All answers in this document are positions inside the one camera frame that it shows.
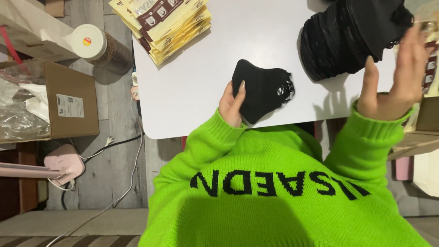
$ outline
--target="jar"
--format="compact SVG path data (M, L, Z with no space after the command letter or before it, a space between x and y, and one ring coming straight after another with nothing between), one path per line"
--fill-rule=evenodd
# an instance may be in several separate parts
M125 74L133 67L130 49L94 25L77 27L72 33L71 43L76 55L93 65L118 74Z

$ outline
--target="black lettering on sweater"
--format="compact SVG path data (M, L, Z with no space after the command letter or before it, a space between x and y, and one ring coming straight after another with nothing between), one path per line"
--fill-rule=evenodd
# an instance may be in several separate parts
M277 172L277 176L279 180L282 182L282 185L285 187L285 189L290 193L292 196L301 196L303 193L303 181L305 180L305 172L300 171L297 173L297 176L287 178L285 177L284 173ZM290 186L290 182L296 182L296 189L293 189Z
M234 176L242 176L244 189L235 190L232 188L232 179ZM250 181L250 171L234 170L227 173L223 180L223 190L230 195L251 195L252 194L252 183Z
M201 183L203 184L203 187L206 190L206 192L209 194L209 196L218 197L218 174L219 173L220 173L220 171L218 171L218 170L212 171L212 187L210 188L209 185L207 184L206 179L203 177L203 174L201 174L201 172L198 172L191 179L191 183L190 183L191 188L198 189L197 178L200 178Z
M313 171L309 174L309 178L314 181L315 183L321 184L323 186L326 186L328 189L327 190L321 190L321 189L317 189L317 192L323 196L335 196L335 189L334 187L332 187L332 185L329 182L326 182L322 179L319 178L319 176L324 176L328 179L329 176L321 171Z
M259 188L267 189L267 192L258 191L258 196L277 196L274 188L273 173L272 172L256 172L256 177L265 178L265 184L258 183Z
M356 200L356 199L357 199L357 198L355 197L355 195L352 194L352 193L348 190L348 188L346 188L346 186L342 183L342 181L337 180L337 179L335 179L335 178L332 178L332 180L334 180L334 181L336 181L336 182L338 183L338 185L339 185L340 188L342 189L343 193L346 195L346 197L347 197L349 200L353 201L353 200Z
M355 184L353 184L353 183L351 183L351 182L348 182L348 183L351 184L352 187L354 187L354 189L356 189L356 190L357 190L362 196L368 196L368 195L371 194L369 191L367 191L367 190L361 188L361 187L358 186L358 185L355 185Z

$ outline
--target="lime green knit sweater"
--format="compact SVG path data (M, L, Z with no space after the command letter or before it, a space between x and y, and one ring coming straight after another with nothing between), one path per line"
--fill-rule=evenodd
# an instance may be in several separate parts
M386 189L401 123L353 107L325 161L294 125L246 130L218 111L154 179L140 247L430 246Z

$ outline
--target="sweater sleeve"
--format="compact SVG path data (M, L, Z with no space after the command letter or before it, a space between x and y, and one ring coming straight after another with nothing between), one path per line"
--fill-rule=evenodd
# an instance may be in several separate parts
M171 183L190 181L205 164L228 153L246 129L245 124L240 128L231 127L217 109L207 122L187 137L185 150L161 168L153 180L155 190Z
M368 119L356 111L355 102L323 164L345 178L386 186L387 155L403 139L402 123L410 114L411 111L396 121Z

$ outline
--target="ribbed sweater cuff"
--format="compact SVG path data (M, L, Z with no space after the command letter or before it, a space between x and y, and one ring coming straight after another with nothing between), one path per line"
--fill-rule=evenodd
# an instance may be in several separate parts
M413 109L396 121L382 121L360 115L356 105L357 102L352 104L351 116L344 127L348 134L382 143L399 142L403 138L402 124L412 114Z
M216 109L215 114L205 122L205 127L214 140L225 144L235 143L247 129L244 123L241 123L240 128L231 127L224 121L218 109Z

